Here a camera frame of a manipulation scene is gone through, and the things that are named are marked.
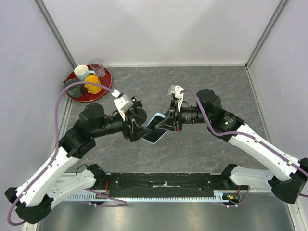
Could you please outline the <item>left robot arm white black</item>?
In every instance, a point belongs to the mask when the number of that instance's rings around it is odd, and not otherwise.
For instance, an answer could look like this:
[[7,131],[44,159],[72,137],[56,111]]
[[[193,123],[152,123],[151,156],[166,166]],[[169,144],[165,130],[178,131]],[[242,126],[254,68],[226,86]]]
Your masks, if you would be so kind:
[[102,105],[91,103],[79,114],[78,121],[56,145],[40,169],[22,186],[10,187],[5,196],[23,223],[38,223],[62,200],[83,189],[101,189],[107,174],[97,165],[88,165],[80,175],[56,185],[57,179],[95,147],[95,138],[121,132],[130,142],[150,134],[143,126],[147,114],[141,102],[135,102],[121,116],[106,115]]

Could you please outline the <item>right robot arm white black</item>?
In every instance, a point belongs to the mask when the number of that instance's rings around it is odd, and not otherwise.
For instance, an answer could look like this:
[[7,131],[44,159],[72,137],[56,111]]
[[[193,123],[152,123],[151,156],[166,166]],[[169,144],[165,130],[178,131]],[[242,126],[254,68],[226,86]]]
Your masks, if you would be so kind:
[[[182,107],[185,92],[190,92],[196,106]],[[240,148],[266,167],[266,170],[228,165],[220,177],[221,186],[270,189],[280,200],[294,204],[308,181],[308,160],[298,159],[283,152],[253,131],[248,124],[221,106],[221,99],[213,90],[197,93],[180,86],[168,90],[171,104],[165,114],[156,114],[149,123],[154,130],[164,133],[182,131],[184,124],[207,124],[208,131],[219,139]]]

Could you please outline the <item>phone with light blue case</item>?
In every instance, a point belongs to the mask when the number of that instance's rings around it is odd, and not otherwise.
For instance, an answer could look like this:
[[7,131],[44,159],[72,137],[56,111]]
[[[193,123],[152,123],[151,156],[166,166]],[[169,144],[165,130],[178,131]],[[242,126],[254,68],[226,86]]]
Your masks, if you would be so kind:
[[142,139],[151,143],[156,144],[165,134],[166,130],[156,129],[155,125],[163,120],[166,116],[162,113],[156,113],[147,123],[147,128],[150,128],[152,132],[149,135],[144,136]]

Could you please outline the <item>black phone stand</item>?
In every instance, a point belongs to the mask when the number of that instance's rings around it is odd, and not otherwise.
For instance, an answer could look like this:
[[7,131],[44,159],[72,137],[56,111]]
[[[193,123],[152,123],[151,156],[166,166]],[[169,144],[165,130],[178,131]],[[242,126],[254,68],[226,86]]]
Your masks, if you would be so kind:
[[135,96],[131,98],[133,105],[130,108],[130,111],[134,114],[134,118],[138,125],[142,125],[145,123],[147,119],[147,113],[142,108],[141,100],[137,100]]

